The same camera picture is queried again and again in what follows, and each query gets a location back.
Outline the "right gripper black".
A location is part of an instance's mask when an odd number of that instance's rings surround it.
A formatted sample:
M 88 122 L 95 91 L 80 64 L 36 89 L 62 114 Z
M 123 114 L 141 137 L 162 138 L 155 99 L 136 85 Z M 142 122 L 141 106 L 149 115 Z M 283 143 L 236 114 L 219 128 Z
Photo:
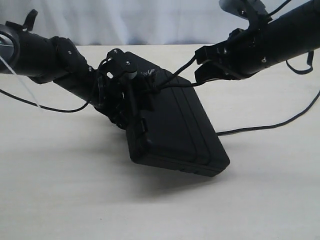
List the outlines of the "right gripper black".
M 195 60 L 201 65 L 194 72 L 197 83 L 250 78 L 268 68 L 266 29 L 237 28 L 229 34 L 228 39 L 197 49 Z M 207 62 L 221 64 L 224 69 Z

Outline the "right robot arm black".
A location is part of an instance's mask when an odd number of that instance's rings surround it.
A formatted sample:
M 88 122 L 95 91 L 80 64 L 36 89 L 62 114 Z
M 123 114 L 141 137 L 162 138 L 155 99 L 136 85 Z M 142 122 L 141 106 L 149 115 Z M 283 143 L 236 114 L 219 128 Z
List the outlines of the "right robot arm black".
M 260 0 L 220 0 L 220 8 L 249 22 L 227 40 L 195 51 L 198 83 L 242 80 L 320 47 L 320 2 L 309 0 L 277 19 Z

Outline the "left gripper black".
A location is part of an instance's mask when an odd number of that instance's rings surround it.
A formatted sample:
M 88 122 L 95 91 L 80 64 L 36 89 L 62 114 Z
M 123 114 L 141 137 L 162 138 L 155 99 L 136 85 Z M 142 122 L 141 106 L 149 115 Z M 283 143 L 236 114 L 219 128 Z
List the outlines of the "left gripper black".
M 135 114 L 133 78 L 128 73 L 110 78 L 105 73 L 97 72 L 92 98 L 97 98 L 92 105 L 99 113 L 118 128 L 128 128 Z

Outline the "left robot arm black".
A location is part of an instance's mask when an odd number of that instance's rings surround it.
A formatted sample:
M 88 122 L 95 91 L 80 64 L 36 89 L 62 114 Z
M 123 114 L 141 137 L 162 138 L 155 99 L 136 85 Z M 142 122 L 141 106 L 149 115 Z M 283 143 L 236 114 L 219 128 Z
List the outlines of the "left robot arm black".
M 114 56 L 103 59 L 96 69 L 64 37 L 45 38 L 25 31 L 13 22 L 0 26 L 2 74 L 16 73 L 42 85 L 53 82 L 92 105 L 120 129 L 129 124 L 122 88 L 117 80 L 120 66 Z

